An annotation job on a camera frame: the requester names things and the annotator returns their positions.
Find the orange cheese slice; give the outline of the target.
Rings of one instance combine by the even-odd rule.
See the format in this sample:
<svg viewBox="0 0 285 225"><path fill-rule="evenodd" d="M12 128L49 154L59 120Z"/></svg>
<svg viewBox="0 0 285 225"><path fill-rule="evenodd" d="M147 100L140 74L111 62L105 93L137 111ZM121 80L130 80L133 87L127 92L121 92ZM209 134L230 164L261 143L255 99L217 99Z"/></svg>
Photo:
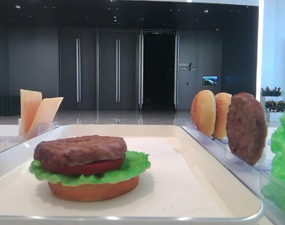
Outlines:
<svg viewBox="0 0 285 225"><path fill-rule="evenodd" d="M32 125L38 108L42 102L42 93L20 89L21 97L21 132L27 133Z"/></svg>
<svg viewBox="0 0 285 225"><path fill-rule="evenodd" d="M63 97L44 98L28 131L52 123L63 99Z"/></svg>

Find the green lettuce leaf on burger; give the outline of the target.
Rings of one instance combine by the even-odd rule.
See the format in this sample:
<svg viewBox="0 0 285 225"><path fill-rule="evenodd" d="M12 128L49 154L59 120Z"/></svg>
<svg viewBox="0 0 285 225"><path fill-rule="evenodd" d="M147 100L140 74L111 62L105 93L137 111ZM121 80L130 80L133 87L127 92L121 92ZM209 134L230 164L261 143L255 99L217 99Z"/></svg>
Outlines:
<svg viewBox="0 0 285 225"><path fill-rule="evenodd" d="M50 183L61 183L64 186L79 186L84 184L116 184L134 178L151 167L149 155L144 152L128 151L123 165L112 171L103 172L100 175L64 175L61 173L48 172L42 168L41 162L33 160L29 172L36 179L46 180Z"/></svg>

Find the red tomato slice on burger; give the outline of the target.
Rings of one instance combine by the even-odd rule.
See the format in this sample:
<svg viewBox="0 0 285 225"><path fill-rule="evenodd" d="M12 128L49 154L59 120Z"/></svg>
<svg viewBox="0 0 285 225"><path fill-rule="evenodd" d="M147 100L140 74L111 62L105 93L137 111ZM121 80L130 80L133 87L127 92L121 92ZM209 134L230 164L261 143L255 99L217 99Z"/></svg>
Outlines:
<svg viewBox="0 0 285 225"><path fill-rule="evenodd" d="M95 161L86 165L75 166L58 166L42 163L42 167L52 173L60 173L65 175L91 175L113 171L120 168L124 164L125 156L116 160Z"/></svg>

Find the brown meat patty on burger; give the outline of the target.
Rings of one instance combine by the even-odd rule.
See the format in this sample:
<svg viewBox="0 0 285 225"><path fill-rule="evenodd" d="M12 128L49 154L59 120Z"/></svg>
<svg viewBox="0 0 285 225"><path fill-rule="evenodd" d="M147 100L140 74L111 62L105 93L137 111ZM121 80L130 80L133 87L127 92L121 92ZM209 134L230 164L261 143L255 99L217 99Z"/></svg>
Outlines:
<svg viewBox="0 0 285 225"><path fill-rule="evenodd" d="M116 160L126 152L122 137L88 135L42 141L35 147L33 158L52 166L75 166Z"/></svg>

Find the brown meat patty in holder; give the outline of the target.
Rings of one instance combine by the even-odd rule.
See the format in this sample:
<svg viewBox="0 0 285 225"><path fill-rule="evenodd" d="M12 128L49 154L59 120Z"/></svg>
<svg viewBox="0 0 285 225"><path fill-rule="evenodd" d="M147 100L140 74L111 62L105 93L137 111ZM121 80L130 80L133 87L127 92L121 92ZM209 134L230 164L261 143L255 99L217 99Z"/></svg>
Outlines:
<svg viewBox="0 0 285 225"><path fill-rule="evenodd" d="M249 93L231 98L226 131L230 151L249 165L255 165L263 155L268 133L265 110Z"/></svg>

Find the green lettuce leaf in holder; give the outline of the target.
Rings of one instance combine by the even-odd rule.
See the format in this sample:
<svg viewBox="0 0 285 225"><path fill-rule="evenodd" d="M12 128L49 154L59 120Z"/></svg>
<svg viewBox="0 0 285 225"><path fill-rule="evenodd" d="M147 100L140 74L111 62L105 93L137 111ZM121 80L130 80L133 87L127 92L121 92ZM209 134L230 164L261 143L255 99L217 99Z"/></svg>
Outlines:
<svg viewBox="0 0 285 225"><path fill-rule="evenodd" d="M275 153L271 174L285 184L285 112L280 118L280 127L271 136L271 151ZM276 180L262 188L262 194L285 211L285 190Z"/></svg>

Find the golden bun half outer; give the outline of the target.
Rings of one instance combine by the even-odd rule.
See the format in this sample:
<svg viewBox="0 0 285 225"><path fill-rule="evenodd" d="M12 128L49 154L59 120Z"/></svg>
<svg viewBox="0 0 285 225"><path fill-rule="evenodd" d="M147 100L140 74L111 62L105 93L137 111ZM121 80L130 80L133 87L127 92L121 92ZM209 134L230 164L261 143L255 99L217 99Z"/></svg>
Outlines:
<svg viewBox="0 0 285 225"><path fill-rule="evenodd" d="M216 102L212 91L202 90L196 94L191 105L191 119L199 131L212 136L216 121Z"/></svg>

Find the golden bun half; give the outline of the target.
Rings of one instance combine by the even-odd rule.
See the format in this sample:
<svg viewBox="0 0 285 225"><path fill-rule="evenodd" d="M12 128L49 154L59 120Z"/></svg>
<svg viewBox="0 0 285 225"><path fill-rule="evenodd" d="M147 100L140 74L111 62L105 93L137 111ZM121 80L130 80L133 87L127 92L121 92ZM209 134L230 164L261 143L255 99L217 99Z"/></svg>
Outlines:
<svg viewBox="0 0 285 225"><path fill-rule="evenodd" d="M226 92L221 92L215 95L216 103L216 120L213 132L213 138L224 139L227 136L226 124L228 107L231 104L232 95Z"/></svg>
<svg viewBox="0 0 285 225"><path fill-rule="evenodd" d="M216 121L216 102L212 91L202 90L196 94L191 105L191 119L199 131L212 136Z"/></svg>

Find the white metal tray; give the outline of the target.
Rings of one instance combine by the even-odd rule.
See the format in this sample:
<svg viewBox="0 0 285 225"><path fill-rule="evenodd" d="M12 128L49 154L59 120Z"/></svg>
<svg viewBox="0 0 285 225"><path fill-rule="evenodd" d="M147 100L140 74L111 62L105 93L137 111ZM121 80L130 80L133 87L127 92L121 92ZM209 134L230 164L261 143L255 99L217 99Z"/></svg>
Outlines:
<svg viewBox="0 0 285 225"><path fill-rule="evenodd" d="M63 201L29 173L39 142L84 135L122 136L149 155L133 191ZM256 225L263 215L260 198L178 126L66 125L0 153L0 225Z"/></svg>

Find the golden bun half inner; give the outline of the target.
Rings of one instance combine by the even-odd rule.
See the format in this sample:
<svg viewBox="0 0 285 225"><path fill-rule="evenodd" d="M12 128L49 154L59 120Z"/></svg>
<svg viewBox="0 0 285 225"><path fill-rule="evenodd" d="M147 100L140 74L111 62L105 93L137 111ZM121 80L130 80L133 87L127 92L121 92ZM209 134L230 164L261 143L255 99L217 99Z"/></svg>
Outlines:
<svg viewBox="0 0 285 225"><path fill-rule="evenodd" d="M226 92L221 92L215 95L216 103L216 120L213 132L213 138L224 139L227 136L226 124L228 107L231 104L232 95Z"/></svg>

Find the bottom bun slice on tray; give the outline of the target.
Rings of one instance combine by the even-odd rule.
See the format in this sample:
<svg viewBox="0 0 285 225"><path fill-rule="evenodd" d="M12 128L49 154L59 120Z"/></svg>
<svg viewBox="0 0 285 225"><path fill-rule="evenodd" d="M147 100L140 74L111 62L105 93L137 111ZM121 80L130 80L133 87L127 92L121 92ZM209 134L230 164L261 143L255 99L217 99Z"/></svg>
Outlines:
<svg viewBox="0 0 285 225"><path fill-rule="evenodd" d="M139 183L139 176L115 184L84 184L64 186L62 183L48 183L54 196L74 202L97 202L109 200L132 191Z"/></svg>

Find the lower flower planter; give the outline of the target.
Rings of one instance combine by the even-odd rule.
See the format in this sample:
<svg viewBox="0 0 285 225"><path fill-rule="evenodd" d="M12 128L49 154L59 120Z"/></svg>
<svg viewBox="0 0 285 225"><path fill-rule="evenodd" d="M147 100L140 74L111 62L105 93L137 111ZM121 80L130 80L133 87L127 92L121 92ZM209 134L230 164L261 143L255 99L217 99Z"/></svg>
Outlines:
<svg viewBox="0 0 285 225"><path fill-rule="evenodd" d="M285 101L269 100L265 102L267 121L279 121L285 112Z"/></svg>

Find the flower planter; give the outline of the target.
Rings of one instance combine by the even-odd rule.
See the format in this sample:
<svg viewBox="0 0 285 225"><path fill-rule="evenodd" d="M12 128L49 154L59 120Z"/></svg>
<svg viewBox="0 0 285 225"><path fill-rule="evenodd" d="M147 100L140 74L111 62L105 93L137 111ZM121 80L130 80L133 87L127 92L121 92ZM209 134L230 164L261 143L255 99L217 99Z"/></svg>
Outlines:
<svg viewBox="0 0 285 225"><path fill-rule="evenodd" d="M284 100L283 92L280 87L271 89L270 87L261 88L261 103L265 106L267 101L281 101Z"/></svg>
<svg viewBox="0 0 285 225"><path fill-rule="evenodd" d="M279 121L285 112L285 101L269 100L265 102L267 121Z"/></svg>

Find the upper flower planter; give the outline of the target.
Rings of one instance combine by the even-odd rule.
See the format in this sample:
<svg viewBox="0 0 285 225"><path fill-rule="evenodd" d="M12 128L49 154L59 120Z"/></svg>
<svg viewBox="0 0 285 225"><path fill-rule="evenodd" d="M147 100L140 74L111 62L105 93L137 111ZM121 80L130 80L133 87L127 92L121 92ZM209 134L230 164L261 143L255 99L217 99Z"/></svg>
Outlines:
<svg viewBox="0 0 285 225"><path fill-rule="evenodd" d="M271 89L270 87L261 88L261 103L265 106L267 101L281 101L284 100L283 92L280 87Z"/></svg>

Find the wall display screen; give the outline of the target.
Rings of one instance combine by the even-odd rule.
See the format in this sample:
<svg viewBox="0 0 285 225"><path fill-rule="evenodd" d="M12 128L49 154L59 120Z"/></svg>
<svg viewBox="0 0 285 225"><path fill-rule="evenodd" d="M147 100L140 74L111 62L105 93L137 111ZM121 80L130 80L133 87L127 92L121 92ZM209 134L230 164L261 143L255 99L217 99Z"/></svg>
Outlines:
<svg viewBox="0 0 285 225"><path fill-rule="evenodd" d="M202 76L203 85L218 85L217 76Z"/></svg>

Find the clear right long rail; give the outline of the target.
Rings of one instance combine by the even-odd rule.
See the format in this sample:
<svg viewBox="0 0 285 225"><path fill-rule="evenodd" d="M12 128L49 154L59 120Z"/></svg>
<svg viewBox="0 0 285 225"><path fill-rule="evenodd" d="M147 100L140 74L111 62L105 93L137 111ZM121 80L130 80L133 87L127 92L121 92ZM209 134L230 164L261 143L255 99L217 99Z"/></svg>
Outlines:
<svg viewBox="0 0 285 225"><path fill-rule="evenodd" d="M261 198L265 205L265 215L273 224L285 225L285 183L271 174L271 163L275 154L271 151L270 144L271 134L276 130L275 127L268 128L263 156L254 166L248 165L233 155L227 145L227 139L220 141L209 138L190 122L186 123L183 128L246 187Z"/></svg>

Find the clear long rail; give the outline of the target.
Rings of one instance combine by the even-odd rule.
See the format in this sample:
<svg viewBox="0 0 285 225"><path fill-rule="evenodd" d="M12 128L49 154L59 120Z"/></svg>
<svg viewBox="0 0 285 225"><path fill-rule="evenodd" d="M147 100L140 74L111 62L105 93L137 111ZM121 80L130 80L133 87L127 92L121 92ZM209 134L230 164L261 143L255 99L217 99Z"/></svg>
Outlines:
<svg viewBox="0 0 285 225"><path fill-rule="evenodd" d="M57 122L44 124L38 128L29 131L25 134L14 136L14 137L2 137L0 138L0 153L4 152L14 146L17 146L21 143L27 142L35 137L38 137L46 132L49 132L58 127Z"/></svg>
<svg viewBox="0 0 285 225"><path fill-rule="evenodd" d="M248 165L233 155L227 145L227 139L220 141L209 138L190 122L186 123L183 128L246 187L261 198L265 205L265 215L273 224L285 225L285 183L271 174L271 163L275 154L271 151L270 144L271 134L276 130L275 127L268 128L263 156L254 166Z"/></svg>

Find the clear left long rail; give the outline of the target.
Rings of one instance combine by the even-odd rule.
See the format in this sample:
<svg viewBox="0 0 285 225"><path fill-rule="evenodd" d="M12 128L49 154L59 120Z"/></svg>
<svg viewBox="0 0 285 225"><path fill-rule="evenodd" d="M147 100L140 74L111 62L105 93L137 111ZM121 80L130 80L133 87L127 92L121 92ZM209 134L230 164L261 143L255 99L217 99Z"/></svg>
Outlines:
<svg viewBox="0 0 285 225"><path fill-rule="evenodd" d="M35 137L38 137L46 132L49 132L58 127L57 122L44 124L38 128L29 131L25 134L14 136L14 137L2 137L0 138L0 153L4 152L14 146L17 146L21 143L27 142Z"/></svg>

